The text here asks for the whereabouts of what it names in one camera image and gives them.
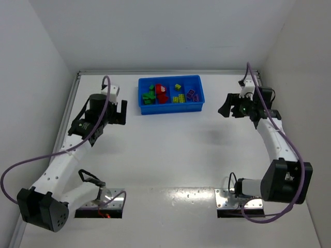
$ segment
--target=purple cube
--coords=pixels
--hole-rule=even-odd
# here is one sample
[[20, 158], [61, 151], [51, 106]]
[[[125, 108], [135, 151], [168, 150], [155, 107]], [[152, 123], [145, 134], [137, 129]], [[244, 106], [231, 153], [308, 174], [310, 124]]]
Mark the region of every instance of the purple cube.
[[192, 100], [193, 100], [193, 102], [198, 102], [199, 101], [198, 95], [195, 95]]
[[194, 91], [193, 89], [190, 89], [190, 90], [187, 92], [186, 97], [187, 97], [188, 99], [191, 99], [191, 98], [193, 97], [194, 93], [195, 93], [195, 91]]

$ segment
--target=white table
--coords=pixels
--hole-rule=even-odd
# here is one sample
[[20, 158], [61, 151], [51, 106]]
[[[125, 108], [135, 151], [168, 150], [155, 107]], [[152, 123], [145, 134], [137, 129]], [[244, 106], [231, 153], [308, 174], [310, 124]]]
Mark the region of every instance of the white table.
[[[74, 219], [58, 233], [27, 225], [19, 247], [320, 247], [306, 203], [272, 224], [217, 218], [213, 188], [227, 187], [230, 172], [258, 179], [269, 167], [249, 118], [217, 113], [227, 93], [240, 91], [243, 75], [200, 74], [202, 112], [142, 116], [138, 79], [152, 76], [162, 75], [111, 76], [119, 98], [128, 100], [127, 124], [108, 125], [80, 164], [108, 187], [127, 190], [123, 218]], [[102, 77], [82, 75], [74, 85], [57, 146], [88, 96], [100, 91]], [[75, 174], [67, 189], [79, 182]], [[264, 208], [272, 213], [284, 205]]]

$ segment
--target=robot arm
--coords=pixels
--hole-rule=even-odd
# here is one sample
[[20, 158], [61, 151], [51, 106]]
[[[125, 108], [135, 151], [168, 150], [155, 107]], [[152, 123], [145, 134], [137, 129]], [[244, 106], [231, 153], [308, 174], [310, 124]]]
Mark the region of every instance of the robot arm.
[[[235, 196], [241, 198], [261, 197], [267, 202], [290, 203], [300, 182], [301, 168], [298, 157], [279, 134], [279, 130], [276, 130], [267, 118], [252, 80], [245, 80], [239, 84], [242, 87], [241, 93], [228, 94], [218, 113], [224, 117], [229, 117], [230, 111], [235, 118], [248, 116], [264, 141], [271, 164], [262, 180], [239, 179], [234, 187]], [[263, 86], [259, 86], [259, 90], [273, 121], [284, 132], [279, 112], [272, 109], [274, 91]], [[304, 166], [304, 187], [296, 201], [297, 204], [304, 202], [312, 175], [311, 164], [305, 162]]]
[[[83, 170], [79, 171], [83, 183], [67, 193], [63, 191], [75, 167], [91, 150], [98, 137], [103, 133], [104, 127], [109, 123], [125, 125], [127, 101], [122, 100], [121, 112], [118, 113], [118, 92], [119, 87], [112, 85], [110, 101], [107, 103], [106, 112], [96, 131], [81, 146], [67, 151], [87, 138], [92, 132], [106, 103], [107, 85], [102, 86], [101, 94], [90, 95], [71, 124], [62, 146], [65, 153], [54, 158], [47, 170], [30, 189], [21, 189], [18, 193], [17, 201], [25, 222], [57, 232], [64, 226], [68, 217], [83, 204], [100, 200], [100, 195], [106, 184]], [[90, 177], [85, 179], [83, 172]]]

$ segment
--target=wall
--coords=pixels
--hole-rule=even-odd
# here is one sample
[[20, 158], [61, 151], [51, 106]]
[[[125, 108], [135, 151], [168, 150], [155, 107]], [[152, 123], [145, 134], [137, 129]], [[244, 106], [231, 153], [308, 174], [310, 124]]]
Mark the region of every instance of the wall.
[[81, 69], [259, 67], [295, 0], [30, 0]]
[[262, 70], [276, 91], [284, 128], [314, 168], [308, 205], [323, 247], [329, 247], [331, 2], [296, 1]]
[[[52, 151], [73, 80], [28, 0], [0, 1], [0, 173], [11, 164]], [[16, 197], [47, 161], [8, 174]], [[7, 247], [18, 207], [0, 194], [0, 247]]]

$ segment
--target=blue bin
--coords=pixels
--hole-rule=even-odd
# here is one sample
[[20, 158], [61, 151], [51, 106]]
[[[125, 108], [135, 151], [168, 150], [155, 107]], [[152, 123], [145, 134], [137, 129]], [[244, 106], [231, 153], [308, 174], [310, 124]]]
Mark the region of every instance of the blue bin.
[[[143, 94], [149, 93], [151, 85], [161, 84], [166, 87], [166, 96], [168, 100], [164, 104], [160, 104], [156, 99], [153, 104], [145, 105]], [[175, 85], [181, 86], [180, 90], [175, 89]], [[189, 90], [194, 90], [194, 96], [198, 96], [198, 101], [193, 102], [193, 99], [186, 97]], [[173, 103], [173, 97], [178, 97], [179, 94], [184, 94], [185, 103]], [[142, 115], [150, 114], [164, 114], [164, 113], [178, 113], [178, 112], [194, 112], [201, 111], [202, 105], [205, 102], [203, 95], [201, 79], [198, 75], [192, 76], [166, 76], [166, 77], [147, 77], [139, 79], [138, 82], [138, 104]]]

